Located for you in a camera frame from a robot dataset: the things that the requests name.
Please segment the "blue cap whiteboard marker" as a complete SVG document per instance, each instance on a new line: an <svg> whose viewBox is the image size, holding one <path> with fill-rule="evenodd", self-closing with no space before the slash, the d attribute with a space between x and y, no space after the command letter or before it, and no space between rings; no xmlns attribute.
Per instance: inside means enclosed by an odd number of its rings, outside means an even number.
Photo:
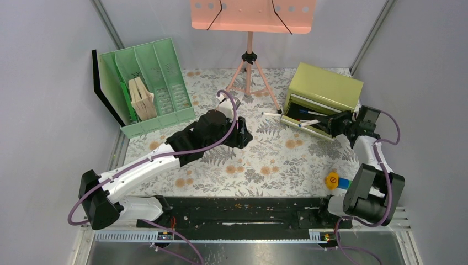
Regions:
<svg viewBox="0 0 468 265"><path fill-rule="evenodd" d="M264 116L274 116L274 117L281 117L282 114L278 114L278 113L266 113L266 112L262 112L262 115Z"/></svg>

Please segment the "yellow-green drawer cabinet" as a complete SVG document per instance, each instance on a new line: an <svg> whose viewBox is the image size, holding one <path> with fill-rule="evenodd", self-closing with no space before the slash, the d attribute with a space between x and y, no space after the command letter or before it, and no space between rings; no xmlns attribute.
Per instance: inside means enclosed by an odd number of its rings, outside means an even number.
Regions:
<svg viewBox="0 0 468 265"><path fill-rule="evenodd" d="M280 121L315 137L334 141L323 123L299 127L295 119L311 119L300 109L332 115L343 111L355 111L363 82L351 77L301 62L289 84Z"/></svg>

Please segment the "dark blue whiteboard marker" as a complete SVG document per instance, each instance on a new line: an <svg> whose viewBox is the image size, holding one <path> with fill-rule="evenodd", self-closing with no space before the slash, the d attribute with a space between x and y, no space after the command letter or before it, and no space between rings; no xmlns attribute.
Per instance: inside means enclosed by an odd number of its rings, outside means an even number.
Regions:
<svg viewBox="0 0 468 265"><path fill-rule="evenodd" d="M301 114L317 115L317 116L327 116L327 114L322 114L322 113L313 112L313 111L310 111L310 110L303 110L303 109L300 109L300 110L299 110L299 113L301 113Z"/></svg>

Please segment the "purple 52-storey treehouse book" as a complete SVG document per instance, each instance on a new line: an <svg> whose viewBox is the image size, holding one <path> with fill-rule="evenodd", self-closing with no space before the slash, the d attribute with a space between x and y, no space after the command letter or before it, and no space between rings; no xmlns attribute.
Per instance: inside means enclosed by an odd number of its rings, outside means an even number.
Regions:
<svg viewBox="0 0 468 265"><path fill-rule="evenodd" d="M131 97L131 105L142 121L149 118L145 106L147 98L146 87L140 77L129 80L129 91Z"/></svg>

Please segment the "green plastic folder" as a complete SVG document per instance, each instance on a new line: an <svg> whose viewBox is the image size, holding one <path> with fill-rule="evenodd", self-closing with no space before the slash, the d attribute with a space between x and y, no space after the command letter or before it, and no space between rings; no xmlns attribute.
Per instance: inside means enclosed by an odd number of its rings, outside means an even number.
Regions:
<svg viewBox="0 0 468 265"><path fill-rule="evenodd" d="M134 108L131 105L129 89L128 89L126 83L125 83L125 80L124 80L120 70L119 70L117 60L116 60L115 51L113 51L111 54L112 54L111 57L112 57L113 65L114 65L114 68L116 70L116 75L117 75L117 77L119 79L120 87L121 87L121 90L122 90L123 95L124 95L125 105L126 105L128 111L129 111L130 124L135 124L139 120L137 118L137 115L136 115L136 112L135 112Z"/></svg>

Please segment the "white sketch pad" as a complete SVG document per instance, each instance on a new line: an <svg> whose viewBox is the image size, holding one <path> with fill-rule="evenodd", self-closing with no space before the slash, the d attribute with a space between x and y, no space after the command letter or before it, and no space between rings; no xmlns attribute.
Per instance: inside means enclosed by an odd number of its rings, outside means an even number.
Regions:
<svg viewBox="0 0 468 265"><path fill-rule="evenodd" d="M129 125L130 113L121 88L114 52L98 54L97 50L92 50L91 55L96 96L121 127Z"/></svg>

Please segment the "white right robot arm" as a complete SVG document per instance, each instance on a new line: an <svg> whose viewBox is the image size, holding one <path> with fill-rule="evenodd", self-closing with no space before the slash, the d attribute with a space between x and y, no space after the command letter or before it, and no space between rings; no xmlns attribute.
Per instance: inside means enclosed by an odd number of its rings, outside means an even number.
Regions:
<svg viewBox="0 0 468 265"><path fill-rule="evenodd" d="M358 156L360 167L345 195L328 195L320 201L317 222L331 227L338 217L354 219L368 227L387 226L402 195L405 178L395 173L384 158L382 139L375 132L382 110L362 106L357 115L347 110L321 118L331 136L345 135Z"/></svg>

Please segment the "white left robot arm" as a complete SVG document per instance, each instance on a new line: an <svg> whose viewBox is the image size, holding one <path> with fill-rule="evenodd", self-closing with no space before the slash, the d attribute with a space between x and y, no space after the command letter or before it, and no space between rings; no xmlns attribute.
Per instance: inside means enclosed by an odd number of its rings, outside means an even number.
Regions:
<svg viewBox="0 0 468 265"><path fill-rule="evenodd" d="M171 221L166 203L157 196L134 197L129 193L158 174L201 159L216 146L243 149L252 139L244 117L233 121L218 110L210 110L132 163L102 174L93 170L82 174L78 205L83 207L87 219L80 224L101 230L118 220L146 219L164 227Z"/></svg>

